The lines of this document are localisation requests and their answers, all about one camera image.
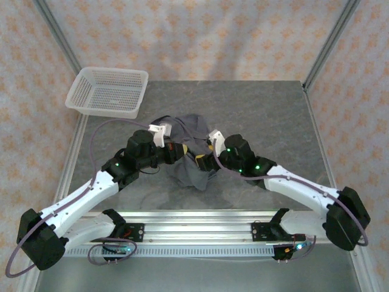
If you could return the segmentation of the aluminium table side rail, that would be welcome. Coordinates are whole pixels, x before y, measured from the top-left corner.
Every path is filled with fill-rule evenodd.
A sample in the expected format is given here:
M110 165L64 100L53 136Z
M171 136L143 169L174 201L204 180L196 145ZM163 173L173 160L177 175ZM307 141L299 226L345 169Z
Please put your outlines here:
M53 201L55 204L68 194L87 122L88 116L79 114Z
M334 174L333 174L333 171L331 169L331 166L330 166L327 154L325 152L325 146L324 146L324 143L323 143L322 135L320 134L320 131L319 131L319 128L318 128L318 123L317 123L317 120L316 120L315 115L314 115L314 110L313 110L311 101L310 101L309 96L308 96L308 90L304 87L304 85L302 85L301 88L303 90L303 95L305 97L306 104L307 104L307 107L308 107L308 111L309 111L309 114L310 114L310 117L311 117L311 120L312 120L312 125L314 127L315 135L317 137L318 146L320 148L320 152L321 152L321 156L322 156L322 159L323 159L323 163L325 165L328 181L329 181L331 187L337 187L336 179L334 177Z

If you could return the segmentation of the aluminium frame post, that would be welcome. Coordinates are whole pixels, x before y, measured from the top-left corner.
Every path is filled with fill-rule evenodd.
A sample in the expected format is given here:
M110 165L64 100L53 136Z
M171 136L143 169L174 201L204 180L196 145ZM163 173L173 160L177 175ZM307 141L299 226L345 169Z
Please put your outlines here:
M69 42L67 41L63 30L61 29L56 17L52 13L48 3L46 0L32 0L35 7L39 11L43 20L47 24L51 35L54 37L57 45L61 49L64 57L66 58L69 66L72 68L74 73L77 75L82 67L80 62L78 61L74 51L72 50Z
M305 81L302 83L303 91L305 93L307 93L314 84L316 78L322 70L322 67L324 67L328 57L330 56L332 50L335 48L335 45L340 39L344 29L347 27L351 17L354 15L354 12L360 2L361 0L347 0L346 5L337 18L337 21L335 22L332 30L324 42L324 45L317 55L311 70L309 71Z

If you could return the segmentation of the grey t-shirt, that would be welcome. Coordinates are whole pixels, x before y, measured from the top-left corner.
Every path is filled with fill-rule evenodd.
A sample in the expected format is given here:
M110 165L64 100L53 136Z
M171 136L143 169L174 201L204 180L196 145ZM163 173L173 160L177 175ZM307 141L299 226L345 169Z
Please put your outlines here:
M186 155L166 167L167 175L181 187L194 187L204 191L208 182L216 175L214 170L201 170L196 163L197 155L211 153L207 143L210 130L205 118L198 114L162 116L152 121L152 124L171 125L171 132L168 135L170 141L188 147Z

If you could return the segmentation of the white perforated plastic basket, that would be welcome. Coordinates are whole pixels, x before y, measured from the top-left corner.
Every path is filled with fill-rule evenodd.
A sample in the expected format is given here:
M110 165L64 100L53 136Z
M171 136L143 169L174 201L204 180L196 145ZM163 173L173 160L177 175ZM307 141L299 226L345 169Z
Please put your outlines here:
M148 77L141 70L85 67L76 76L65 106L88 116L135 119Z

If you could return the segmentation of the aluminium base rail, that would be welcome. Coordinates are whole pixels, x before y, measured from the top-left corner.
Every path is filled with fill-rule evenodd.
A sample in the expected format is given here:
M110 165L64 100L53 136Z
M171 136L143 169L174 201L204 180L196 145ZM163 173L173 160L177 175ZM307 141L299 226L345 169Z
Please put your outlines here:
M247 245L251 224L268 223L274 211L257 210L137 210L119 213L128 223L144 223L145 245ZM88 212L64 234L69 247L87 244L113 231L113 223L98 212Z

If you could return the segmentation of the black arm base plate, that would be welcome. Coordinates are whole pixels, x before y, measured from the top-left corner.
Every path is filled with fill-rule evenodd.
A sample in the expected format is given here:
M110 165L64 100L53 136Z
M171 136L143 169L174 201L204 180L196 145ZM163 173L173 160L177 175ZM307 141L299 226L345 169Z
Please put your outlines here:
M253 222L251 224L251 234L254 242L267 242L273 239L270 223Z
M121 231L120 237L132 240L136 243L140 243L143 242L144 233L144 223L125 223Z

